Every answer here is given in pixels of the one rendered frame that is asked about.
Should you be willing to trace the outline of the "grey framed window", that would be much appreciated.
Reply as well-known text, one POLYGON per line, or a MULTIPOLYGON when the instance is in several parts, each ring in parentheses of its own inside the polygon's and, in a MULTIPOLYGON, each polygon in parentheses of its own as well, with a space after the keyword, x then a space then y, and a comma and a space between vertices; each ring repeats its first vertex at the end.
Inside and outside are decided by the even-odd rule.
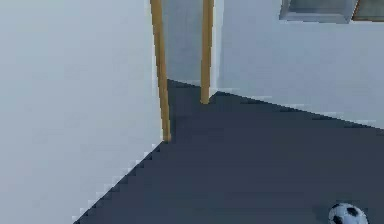
POLYGON ((348 24, 358 0, 282 0, 279 19, 348 24))

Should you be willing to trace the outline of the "black and white ball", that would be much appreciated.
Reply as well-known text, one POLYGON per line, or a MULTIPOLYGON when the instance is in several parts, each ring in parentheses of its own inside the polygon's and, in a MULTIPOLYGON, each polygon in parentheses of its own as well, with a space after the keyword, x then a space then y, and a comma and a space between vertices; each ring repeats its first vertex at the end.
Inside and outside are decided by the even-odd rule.
POLYGON ((349 203, 337 203, 328 213, 329 224, 369 224, 366 214, 349 203))

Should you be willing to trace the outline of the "brown framed picture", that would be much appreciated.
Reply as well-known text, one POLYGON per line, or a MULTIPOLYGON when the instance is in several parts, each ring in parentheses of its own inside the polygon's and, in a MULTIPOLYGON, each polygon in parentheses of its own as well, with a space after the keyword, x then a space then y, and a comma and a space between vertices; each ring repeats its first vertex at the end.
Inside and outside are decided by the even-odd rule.
POLYGON ((358 0, 352 19, 384 22, 384 0, 358 0))

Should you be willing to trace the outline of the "wooden door frame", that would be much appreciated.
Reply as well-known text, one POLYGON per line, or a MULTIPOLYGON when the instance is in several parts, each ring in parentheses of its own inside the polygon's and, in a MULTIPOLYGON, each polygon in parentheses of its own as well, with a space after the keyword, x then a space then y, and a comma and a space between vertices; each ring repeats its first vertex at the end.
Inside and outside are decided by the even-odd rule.
MULTIPOLYGON (((167 71, 165 57, 164 29, 162 20, 162 0, 149 0, 152 26, 154 35, 156 75, 160 99, 161 126, 163 140, 171 140, 170 109, 167 86, 167 71)), ((214 0, 202 2, 202 53, 201 53, 201 78, 200 78, 200 103, 208 104, 210 99, 210 69, 211 49, 213 34, 213 9, 214 0)))

